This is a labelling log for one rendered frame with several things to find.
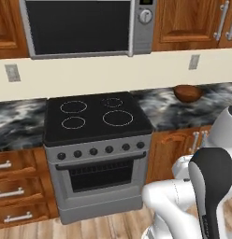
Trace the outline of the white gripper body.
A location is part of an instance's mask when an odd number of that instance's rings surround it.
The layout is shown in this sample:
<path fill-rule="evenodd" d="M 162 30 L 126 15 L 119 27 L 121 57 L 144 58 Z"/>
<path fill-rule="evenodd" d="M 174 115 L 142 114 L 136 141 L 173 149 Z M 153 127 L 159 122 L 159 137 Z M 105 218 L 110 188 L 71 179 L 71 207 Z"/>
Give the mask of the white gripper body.
<path fill-rule="evenodd" d="M 188 163 L 193 155 L 184 155 L 179 157 L 172 166 L 172 173 L 175 179 L 189 178 Z"/>

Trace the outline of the brown wooden bowl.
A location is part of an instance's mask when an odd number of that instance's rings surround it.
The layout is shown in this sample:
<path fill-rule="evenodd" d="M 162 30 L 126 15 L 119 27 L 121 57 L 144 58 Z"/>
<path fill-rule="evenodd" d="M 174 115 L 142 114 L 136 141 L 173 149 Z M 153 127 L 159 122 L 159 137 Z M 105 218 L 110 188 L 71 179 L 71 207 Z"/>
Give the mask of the brown wooden bowl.
<path fill-rule="evenodd" d="M 203 95 L 203 91 L 193 85 L 178 85 L 173 88 L 173 91 L 176 98 L 183 103 L 195 102 Z"/>

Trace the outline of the wooden base cupboard door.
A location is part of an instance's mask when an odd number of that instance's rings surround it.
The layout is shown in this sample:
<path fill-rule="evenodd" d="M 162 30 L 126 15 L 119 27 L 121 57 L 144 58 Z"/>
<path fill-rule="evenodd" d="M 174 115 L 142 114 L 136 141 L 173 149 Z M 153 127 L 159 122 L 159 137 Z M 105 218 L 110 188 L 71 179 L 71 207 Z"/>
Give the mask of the wooden base cupboard door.
<path fill-rule="evenodd" d="M 173 131 L 154 132 L 152 134 L 146 183 L 172 179 L 172 166 L 184 155 L 189 155 L 194 142 L 193 132 L 199 127 Z"/>
<path fill-rule="evenodd" d="M 198 146 L 200 146 L 200 143 L 201 143 L 202 131 L 208 131 L 208 134 L 209 134 L 210 128 L 211 128 L 210 125 L 202 126 L 202 127 L 200 128 L 200 137 L 198 138 Z"/>

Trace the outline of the grey oven door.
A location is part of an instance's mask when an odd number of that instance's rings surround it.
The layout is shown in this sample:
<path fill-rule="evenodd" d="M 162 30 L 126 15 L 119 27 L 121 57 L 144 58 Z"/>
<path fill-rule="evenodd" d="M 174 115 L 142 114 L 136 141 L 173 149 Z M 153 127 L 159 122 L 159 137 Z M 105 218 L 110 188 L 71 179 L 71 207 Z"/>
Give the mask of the grey oven door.
<path fill-rule="evenodd" d="M 143 151 L 125 153 L 120 157 L 104 158 L 100 161 L 134 156 Z M 141 207 L 141 188 L 145 182 L 148 160 L 148 152 L 146 153 L 146 157 L 139 160 L 111 162 L 71 170 L 59 171 L 55 168 L 56 164 L 53 165 L 51 172 L 54 176 L 55 196 L 59 208 L 73 210 L 106 204 L 115 207 L 123 207 L 126 204 L 133 208 Z"/>

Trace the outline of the black glass hob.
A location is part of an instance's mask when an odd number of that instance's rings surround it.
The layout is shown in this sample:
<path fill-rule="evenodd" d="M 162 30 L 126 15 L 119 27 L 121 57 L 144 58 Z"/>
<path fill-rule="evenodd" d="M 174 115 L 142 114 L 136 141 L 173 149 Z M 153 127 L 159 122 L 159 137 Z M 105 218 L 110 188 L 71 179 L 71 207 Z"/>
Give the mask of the black glass hob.
<path fill-rule="evenodd" d="M 50 98 L 43 143 L 82 144 L 152 133 L 152 124 L 129 91 Z"/>

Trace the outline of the wooden drawer front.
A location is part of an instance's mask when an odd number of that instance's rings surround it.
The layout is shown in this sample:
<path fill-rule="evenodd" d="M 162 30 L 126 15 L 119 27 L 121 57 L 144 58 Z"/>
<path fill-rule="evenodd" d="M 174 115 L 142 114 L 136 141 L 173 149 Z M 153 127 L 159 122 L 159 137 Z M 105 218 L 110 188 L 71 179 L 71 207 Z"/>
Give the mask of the wooden drawer front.
<path fill-rule="evenodd" d="M 49 176 L 22 176 L 21 178 L 0 180 L 1 192 L 14 191 L 19 187 L 24 189 L 24 194 L 0 198 L 0 207 L 54 202 Z"/>
<path fill-rule="evenodd" d="M 0 163 L 11 161 L 10 168 L 0 169 L 0 180 L 39 176 L 48 170 L 42 148 L 22 149 L 0 152 Z"/>
<path fill-rule="evenodd" d="M 25 215 L 26 212 L 31 212 L 33 217 L 30 219 L 20 220 L 5 223 L 4 219 L 7 216 L 21 216 Z M 15 206 L 3 206 L 0 207 L 0 229 L 19 226 L 22 224 L 39 222 L 51 218 L 51 212 L 46 203 L 27 204 L 27 205 L 15 205 Z"/>

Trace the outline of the grey microwave oven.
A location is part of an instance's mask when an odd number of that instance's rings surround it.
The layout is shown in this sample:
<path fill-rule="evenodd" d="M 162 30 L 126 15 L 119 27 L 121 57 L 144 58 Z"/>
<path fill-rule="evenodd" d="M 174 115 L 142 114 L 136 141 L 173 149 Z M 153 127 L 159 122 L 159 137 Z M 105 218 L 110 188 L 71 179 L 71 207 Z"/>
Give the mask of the grey microwave oven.
<path fill-rule="evenodd" d="M 157 0 L 19 0 L 32 59 L 152 52 Z"/>

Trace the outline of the grey wall socket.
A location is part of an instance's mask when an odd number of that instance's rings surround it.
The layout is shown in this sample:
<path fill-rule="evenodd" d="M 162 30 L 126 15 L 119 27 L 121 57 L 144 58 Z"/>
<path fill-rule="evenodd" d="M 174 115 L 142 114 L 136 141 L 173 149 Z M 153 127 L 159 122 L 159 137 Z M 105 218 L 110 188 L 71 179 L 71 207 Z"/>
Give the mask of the grey wall socket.
<path fill-rule="evenodd" d="M 16 64 L 6 64 L 5 68 L 6 68 L 7 78 L 9 82 L 21 81 L 18 66 Z"/>
<path fill-rule="evenodd" d="M 196 70 L 197 69 L 199 58 L 200 58 L 199 54 L 191 56 L 191 59 L 190 59 L 190 62 L 189 62 L 189 67 L 188 67 L 189 70 Z"/>

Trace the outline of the wooden wall cupboard door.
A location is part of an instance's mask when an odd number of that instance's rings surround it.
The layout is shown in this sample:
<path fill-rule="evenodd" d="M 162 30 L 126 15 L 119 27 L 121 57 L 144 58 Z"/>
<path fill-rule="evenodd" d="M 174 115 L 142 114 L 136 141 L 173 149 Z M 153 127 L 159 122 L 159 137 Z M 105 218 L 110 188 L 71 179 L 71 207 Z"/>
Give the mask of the wooden wall cupboard door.
<path fill-rule="evenodd" d="M 224 24 L 221 38 L 220 38 L 219 44 L 218 44 L 218 47 L 220 49 L 232 48 L 232 40 L 228 41 L 225 36 L 225 33 L 229 31 L 230 24 L 232 22 L 232 0 L 229 0 L 229 1 L 230 1 L 230 4 L 229 4 L 229 8 L 228 8 L 226 17 L 225 17 L 225 24 Z"/>
<path fill-rule="evenodd" d="M 0 59 L 28 56 L 19 0 L 0 0 Z"/>
<path fill-rule="evenodd" d="M 223 0 L 157 0 L 153 51 L 216 49 Z"/>

